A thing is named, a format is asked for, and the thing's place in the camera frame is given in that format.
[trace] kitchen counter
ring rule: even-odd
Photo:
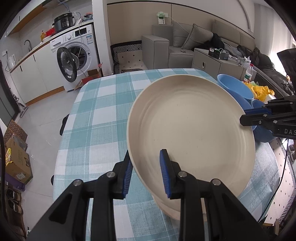
[[[93,20],[88,20],[88,21],[85,21],[83,23],[80,24],[80,28],[84,25],[87,25],[87,24],[90,24],[90,23],[93,23],[94,21]],[[9,71],[10,73],[13,72],[25,59],[27,59],[28,57],[30,57],[33,53],[35,53],[38,49],[42,48],[43,46],[49,44],[49,42],[55,38],[57,38],[58,36],[61,36],[63,35],[64,33],[72,30],[72,29],[75,29],[75,28],[78,28],[78,25],[74,25],[70,28],[67,28],[57,34],[55,34],[54,36],[46,39],[44,42],[41,42],[40,44],[38,44],[36,47],[34,47],[29,53],[27,53],[24,57],[22,57],[18,62],[15,63],[15,66]]]

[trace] white curtain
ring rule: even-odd
[[[256,47],[269,56],[276,71],[286,76],[277,53],[293,47],[292,35],[280,16],[272,8],[255,4],[254,37]]]

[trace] gray nightstand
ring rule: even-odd
[[[227,74],[241,81],[244,79],[247,68],[239,66],[233,59],[220,60],[208,53],[208,50],[195,48],[192,68],[203,70],[216,80],[218,74]],[[254,80],[256,73],[254,70],[251,80]]]

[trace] checkered tablecloth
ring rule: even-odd
[[[127,119],[134,100],[151,82],[173,74],[191,74],[217,82],[197,69],[159,69],[106,76],[81,88],[57,155],[54,200],[74,179],[85,182],[97,179],[123,160],[127,151]],[[256,143],[254,170],[239,197],[241,202],[254,216],[260,216],[278,181],[279,170],[269,144]],[[160,211],[135,171],[126,199],[114,200],[114,216],[118,240],[178,239],[179,223]],[[90,222],[91,212],[88,214],[87,240],[90,240]]]

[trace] throw pillow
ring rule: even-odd
[[[188,35],[182,48],[191,50],[192,48],[195,48],[198,45],[210,41],[212,38],[213,33],[211,31],[199,27],[194,23],[191,33]]]
[[[174,47],[182,47],[192,30],[192,25],[173,22]]]

